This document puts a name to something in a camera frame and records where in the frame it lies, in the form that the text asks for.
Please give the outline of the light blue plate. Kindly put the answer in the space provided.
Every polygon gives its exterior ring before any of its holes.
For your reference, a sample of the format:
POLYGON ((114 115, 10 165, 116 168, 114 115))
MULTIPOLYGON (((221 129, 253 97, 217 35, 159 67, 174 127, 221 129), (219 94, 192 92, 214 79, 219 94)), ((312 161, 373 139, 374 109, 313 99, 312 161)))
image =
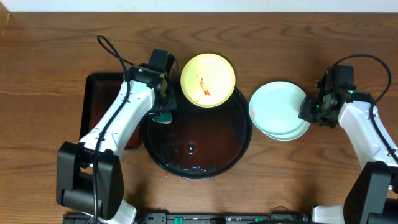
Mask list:
POLYGON ((310 126, 310 123, 305 121, 301 127, 298 128, 296 131, 292 131, 291 133, 288 134, 269 134, 264 132, 264 134, 272 139, 278 140, 278 141, 292 141, 294 139, 297 139, 301 137, 302 135, 305 134, 305 132, 308 130, 310 126))
POLYGON ((288 134, 305 122, 298 117, 305 92, 290 82, 270 82, 252 95, 249 116, 263 133, 288 134))

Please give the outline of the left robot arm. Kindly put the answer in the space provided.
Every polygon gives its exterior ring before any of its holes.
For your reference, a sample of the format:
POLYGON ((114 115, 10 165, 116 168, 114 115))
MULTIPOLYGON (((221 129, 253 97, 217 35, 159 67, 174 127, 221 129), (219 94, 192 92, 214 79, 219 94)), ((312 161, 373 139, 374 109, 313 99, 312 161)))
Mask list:
POLYGON ((169 99, 172 68, 134 65, 111 106, 78 143, 57 154, 56 202, 91 216, 93 223, 133 223, 137 210, 124 200, 121 158, 142 118, 169 99))

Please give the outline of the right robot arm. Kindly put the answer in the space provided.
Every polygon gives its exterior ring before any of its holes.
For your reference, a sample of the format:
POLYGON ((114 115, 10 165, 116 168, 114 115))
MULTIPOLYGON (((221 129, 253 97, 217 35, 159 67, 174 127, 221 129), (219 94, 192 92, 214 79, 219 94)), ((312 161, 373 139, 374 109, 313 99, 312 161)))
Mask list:
POLYGON ((370 94, 344 88, 320 88, 302 101, 299 118, 341 126, 361 166, 344 204, 314 207, 312 222, 397 223, 397 200, 387 198, 390 189, 397 190, 397 148, 373 104, 370 94))

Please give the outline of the light blue plate front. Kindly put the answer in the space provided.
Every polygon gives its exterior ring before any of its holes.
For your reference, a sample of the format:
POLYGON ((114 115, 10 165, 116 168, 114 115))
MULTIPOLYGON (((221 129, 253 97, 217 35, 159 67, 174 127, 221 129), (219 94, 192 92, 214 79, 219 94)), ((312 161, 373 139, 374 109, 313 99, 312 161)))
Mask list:
POLYGON ((290 82, 270 82, 252 95, 249 116, 263 133, 288 134, 305 122, 298 117, 305 92, 290 82))

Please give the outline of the green yellow sponge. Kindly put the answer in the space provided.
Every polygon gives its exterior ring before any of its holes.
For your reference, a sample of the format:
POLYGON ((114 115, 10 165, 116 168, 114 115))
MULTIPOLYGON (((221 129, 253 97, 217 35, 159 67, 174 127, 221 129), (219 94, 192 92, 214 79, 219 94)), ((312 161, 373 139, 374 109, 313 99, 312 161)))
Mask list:
POLYGON ((158 115, 153 116, 152 120, 157 123, 170 124, 172 122, 172 114, 170 112, 160 113, 158 115))

